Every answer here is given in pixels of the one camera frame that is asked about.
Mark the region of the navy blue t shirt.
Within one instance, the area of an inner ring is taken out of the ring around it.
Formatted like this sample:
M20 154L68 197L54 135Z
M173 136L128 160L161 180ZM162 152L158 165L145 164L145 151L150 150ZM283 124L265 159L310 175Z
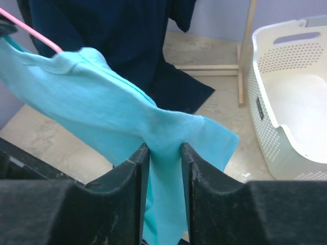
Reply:
M214 90L169 64L163 45L169 20L188 31L195 1L18 1L27 25L64 51L98 50L111 69L162 109L195 113Z

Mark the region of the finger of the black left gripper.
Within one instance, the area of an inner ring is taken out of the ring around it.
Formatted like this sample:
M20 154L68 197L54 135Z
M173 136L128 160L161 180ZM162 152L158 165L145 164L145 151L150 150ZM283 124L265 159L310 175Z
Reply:
M0 38L5 36L9 36L18 32L17 27L14 22L4 17L2 14L0 15Z

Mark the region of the teal t shirt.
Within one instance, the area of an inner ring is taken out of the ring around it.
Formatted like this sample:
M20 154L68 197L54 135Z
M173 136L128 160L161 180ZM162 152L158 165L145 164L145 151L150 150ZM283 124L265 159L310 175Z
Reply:
M224 170L239 142L237 134L207 117L158 108L94 48L46 58L3 37L1 81L112 165L147 144L151 161L143 238L148 244L177 244L187 227L181 144L189 143Z

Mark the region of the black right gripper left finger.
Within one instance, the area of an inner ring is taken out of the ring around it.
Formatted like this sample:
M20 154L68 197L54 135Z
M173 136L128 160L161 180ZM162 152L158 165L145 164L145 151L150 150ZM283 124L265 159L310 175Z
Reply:
M1 244L141 244L150 151L84 185L1 179Z

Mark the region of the pink wire hanger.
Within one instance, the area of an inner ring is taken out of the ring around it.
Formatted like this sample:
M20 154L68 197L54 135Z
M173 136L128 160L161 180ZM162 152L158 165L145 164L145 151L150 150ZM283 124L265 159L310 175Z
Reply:
M43 42L44 44L49 46L55 52L57 52L57 53L63 52L63 50L58 45L56 45L54 42L50 41L48 38L46 38L45 36L43 36L42 34L37 32L36 30L31 28L30 26L28 26L24 22L20 21L19 19L17 19L16 17L14 17L10 13L8 13L3 8L0 8L0 10L1 10L1 15L2 16L4 16L5 18L12 21L14 24L18 25L19 27L21 27L22 29L27 31L29 34L31 34L32 36L34 36L35 38L37 38L38 40L40 40L41 42Z

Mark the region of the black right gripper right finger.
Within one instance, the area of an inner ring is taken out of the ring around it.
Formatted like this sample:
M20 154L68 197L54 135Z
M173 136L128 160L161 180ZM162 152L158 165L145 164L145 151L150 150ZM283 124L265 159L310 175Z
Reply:
M325 181L241 183L181 145L191 244L326 244Z

